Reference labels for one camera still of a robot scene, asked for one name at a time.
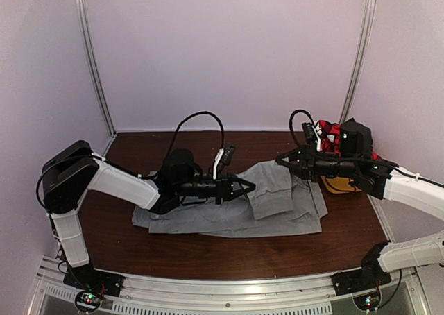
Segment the grey long sleeve shirt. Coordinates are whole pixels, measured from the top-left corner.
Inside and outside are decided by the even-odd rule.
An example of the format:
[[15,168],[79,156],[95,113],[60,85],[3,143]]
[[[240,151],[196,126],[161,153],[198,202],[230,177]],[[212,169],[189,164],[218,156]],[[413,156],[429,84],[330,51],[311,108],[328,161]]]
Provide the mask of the grey long sleeve shirt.
[[327,206],[320,187],[290,174],[275,161],[259,162],[239,174],[256,189],[217,205],[181,206],[167,214],[136,207],[132,224],[151,234],[202,234],[227,238],[255,238],[320,233]]

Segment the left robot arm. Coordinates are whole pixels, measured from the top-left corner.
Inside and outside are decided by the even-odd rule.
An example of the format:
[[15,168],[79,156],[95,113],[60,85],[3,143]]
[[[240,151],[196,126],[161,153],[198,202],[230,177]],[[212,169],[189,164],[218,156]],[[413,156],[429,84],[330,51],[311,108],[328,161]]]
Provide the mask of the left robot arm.
[[49,160],[35,187],[38,203],[49,215],[67,261],[68,272],[85,290],[95,289],[99,273],[89,257],[78,212],[88,191],[98,191],[155,213],[166,214],[184,198],[214,199],[217,205],[255,190],[254,183],[224,172],[235,148],[220,148],[212,171],[204,173],[193,153],[179,148],[167,153],[152,176],[133,173],[97,155],[89,143],[79,140]]

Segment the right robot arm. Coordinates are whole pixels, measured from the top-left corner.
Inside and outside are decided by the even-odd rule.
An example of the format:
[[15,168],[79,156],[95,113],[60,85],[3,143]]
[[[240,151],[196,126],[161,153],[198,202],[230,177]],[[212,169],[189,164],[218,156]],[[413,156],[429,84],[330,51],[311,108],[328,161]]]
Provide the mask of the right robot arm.
[[[303,180],[347,178],[373,198],[394,201],[443,219],[443,185],[413,173],[373,151],[370,128],[354,119],[342,124],[304,123],[305,144],[275,161]],[[372,287],[382,277],[412,266],[443,263],[443,233],[401,243],[378,244],[363,258],[356,283]]]

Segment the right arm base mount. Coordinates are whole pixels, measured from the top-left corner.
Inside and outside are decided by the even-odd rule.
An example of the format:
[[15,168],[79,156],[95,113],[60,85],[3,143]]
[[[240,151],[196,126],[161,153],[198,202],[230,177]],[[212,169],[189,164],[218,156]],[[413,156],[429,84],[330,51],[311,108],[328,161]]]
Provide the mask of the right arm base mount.
[[376,289],[383,284],[391,282],[391,275],[379,269],[363,267],[352,271],[335,273],[332,277],[332,285],[337,296],[349,293]]

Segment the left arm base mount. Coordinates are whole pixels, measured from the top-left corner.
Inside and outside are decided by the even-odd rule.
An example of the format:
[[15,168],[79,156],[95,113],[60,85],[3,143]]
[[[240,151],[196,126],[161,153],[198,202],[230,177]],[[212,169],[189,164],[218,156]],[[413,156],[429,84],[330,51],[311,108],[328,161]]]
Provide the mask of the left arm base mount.
[[94,293],[119,297],[123,286],[123,276],[96,270],[92,266],[68,268],[63,283],[77,289],[93,291]]

